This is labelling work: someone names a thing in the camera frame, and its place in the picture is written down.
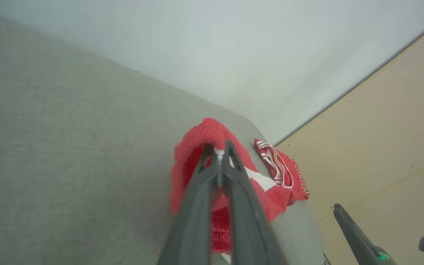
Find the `wooden panel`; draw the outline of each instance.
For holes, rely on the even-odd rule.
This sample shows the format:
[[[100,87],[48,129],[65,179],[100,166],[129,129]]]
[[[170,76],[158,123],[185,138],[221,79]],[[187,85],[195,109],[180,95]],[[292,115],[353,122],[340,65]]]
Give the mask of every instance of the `wooden panel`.
[[[346,210],[374,245],[383,247],[397,264],[422,265],[418,242],[424,236],[424,168]],[[318,222],[325,253],[332,264],[357,264],[336,219]]]
[[[299,163],[317,220],[424,166],[424,37],[278,148]]]

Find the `white backdrop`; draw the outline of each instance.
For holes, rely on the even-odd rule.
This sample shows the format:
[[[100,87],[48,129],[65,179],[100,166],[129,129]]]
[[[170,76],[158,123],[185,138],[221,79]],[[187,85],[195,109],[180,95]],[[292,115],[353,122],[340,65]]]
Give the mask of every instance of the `white backdrop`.
[[[424,32],[424,0],[0,0],[0,15],[232,109],[273,144]]]

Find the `white wall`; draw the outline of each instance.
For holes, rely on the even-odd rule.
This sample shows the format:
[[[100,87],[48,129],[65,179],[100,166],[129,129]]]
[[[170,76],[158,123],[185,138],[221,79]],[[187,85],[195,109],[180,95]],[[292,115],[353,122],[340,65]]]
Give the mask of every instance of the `white wall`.
[[[232,109],[271,143],[424,31],[424,0],[0,0],[0,15]]]

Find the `beige panel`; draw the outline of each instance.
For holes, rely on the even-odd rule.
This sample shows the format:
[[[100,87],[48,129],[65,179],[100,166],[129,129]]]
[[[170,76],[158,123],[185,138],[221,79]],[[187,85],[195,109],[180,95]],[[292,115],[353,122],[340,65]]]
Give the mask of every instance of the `beige panel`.
[[[374,245],[398,264],[424,264],[418,242],[424,236],[424,168],[346,210]],[[332,215],[319,222],[325,253],[332,264],[357,264]]]
[[[424,166],[424,37],[278,146],[319,220]]]

